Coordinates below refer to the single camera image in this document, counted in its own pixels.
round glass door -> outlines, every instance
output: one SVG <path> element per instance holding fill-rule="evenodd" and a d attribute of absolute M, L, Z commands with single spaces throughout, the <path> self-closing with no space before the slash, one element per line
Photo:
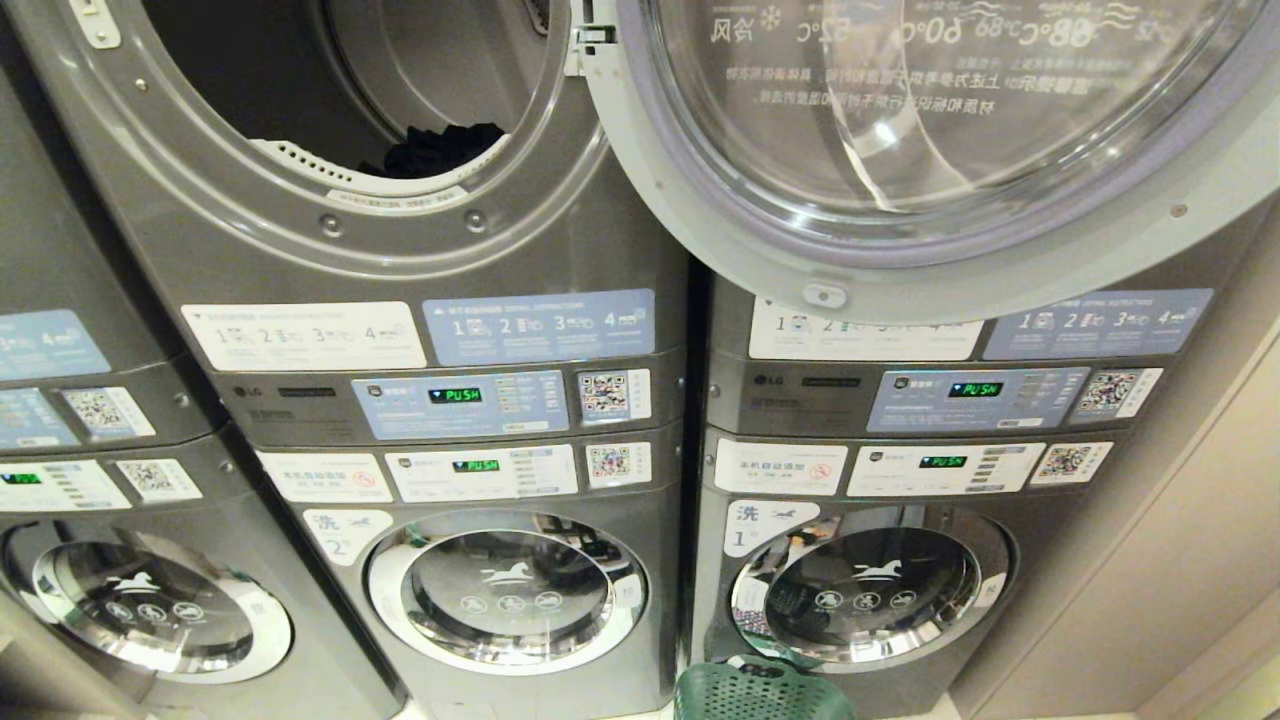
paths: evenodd
<path fill-rule="evenodd" d="M 1009 573 L 995 525 L 933 509 L 873 518 L 827 519 L 767 546 L 733 588 L 742 637 L 804 666 L 860 673 L 945 647 L 995 605 Z"/>
<path fill-rule="evenodd" d="M 260 675 L 292 639 L 284 609 L 255 583 L 133 546 L 58 546 L 36 562 L 32 587 L 41 615 L 67 633 L 177 682 Z"/>
<path fill-rule="evenodd" d="M 532 530 L 402 532 L 370 569 L 383 620 L 425 655 L 488 674 L 552 673 L 612 650 L 644 607 L 635 559 L 586 525 L 535 518 Z"/>

stacked washer dryer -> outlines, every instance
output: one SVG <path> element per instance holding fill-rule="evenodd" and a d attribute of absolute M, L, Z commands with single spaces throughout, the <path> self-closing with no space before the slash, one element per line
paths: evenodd
<path fill-rule="evenodd" d="M 429 714 L 660 707 L 689 259 L 566 72 L 568 3 L 6 10 Z"/>
<path fill-rule="evenodd" d="M 18 53 L 0 17 L 0 588 L 159 716 L 389 717 Z"/>

horse logo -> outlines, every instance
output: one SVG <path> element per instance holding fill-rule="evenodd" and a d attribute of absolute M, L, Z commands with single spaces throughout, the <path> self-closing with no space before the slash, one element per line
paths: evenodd
<path fill-rule="evenodd" d="M 861 570 L 854 575 L 855 580 L 901 580 L 902 579 L 902 561 L 890 560 L 882 568 L 876 568 L 872 565 L 854 565 L 855 569 Z"/>
<path fill-rule="evenodd" d="M 481 580 L 486 585 L 516 585 L 524 584 L 532 580 L 534 577 L 529 574 L 529 562 L 520 561 L 511 566 L 509 570 L 480 570 L 481 575 L 488 575 Z"/>

instruction label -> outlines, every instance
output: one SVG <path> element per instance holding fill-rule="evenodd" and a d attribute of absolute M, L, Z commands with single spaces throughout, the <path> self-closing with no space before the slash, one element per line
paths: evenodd
<path fill-rule="evenodd" d="M 836 495 L 849 448 L 844 445 L 737 442 L 716 445 L 716 487 L 731 492 Z"/>
<path fill-rule="evenodd" d="M 0 382 L 108 373 L 79 316 L 70 310 L 0 315 Z"/>
<path fill-rule="evenodd" d="M 968 360 L 982 325 L 865 325 L 756 297 L 748 354 L 756 360 Z"/>
<path fill-rule="evenodd" d="M 364 452 L 259 452 L 259 461 L 291 502 L 390 502 L 378 460 Z"/>
<path fill-rule="evenodd" d="M 867 446 L 858 450 L 850 497 L 1018 492 L 1044 443 Z"/>
<path fill-rule="evenodd" d="M 387 455 L 404 502 L 458 502 L 572 495 L 573 447 L 492 447 Z"/>
<path fill-rule="evenodd" d="M 428 300 L 422 311 L 442 365 L 590 360 L 654 351 L 649 288 Z"/>
<path fill-rule="evenodd" d="M 218 370 L 426 366 L 413 314 L 404 302 L 183 305 L 182 316 Z"/>
<path fill-rule="evenodd" d="M 1007 315 L 987 341 L 987 360 L 1166 355 L 1181 350 L 1213 291 L 1105 290 Z"/>
<path fill-rule="evenodd" d="M 0 450 L 74 445 L 79 441 L 38 389 L 0 391 Z"/>
<path fill-rule="evenodd" d="M 118 507 L 129 507 L 129 501 L 92 460 L 0 464 L 0 511 L 81 512 Z"/>

screw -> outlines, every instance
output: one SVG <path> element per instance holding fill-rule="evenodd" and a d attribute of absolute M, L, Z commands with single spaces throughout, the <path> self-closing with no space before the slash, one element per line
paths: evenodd
<path fill-rule="evenodd" d="M 342 237 L 342 220 L 337 215 L 320 215 L 320 229 L 329 237 Z"/>
<path fill-rule="evenodd" d="M 479 233 L 489 228 L 489 218 L 485 218 L 484 213 L 480 210 L 467 210 L 463 219 L 467 224 L 467 229 L 471 232 Z"/>

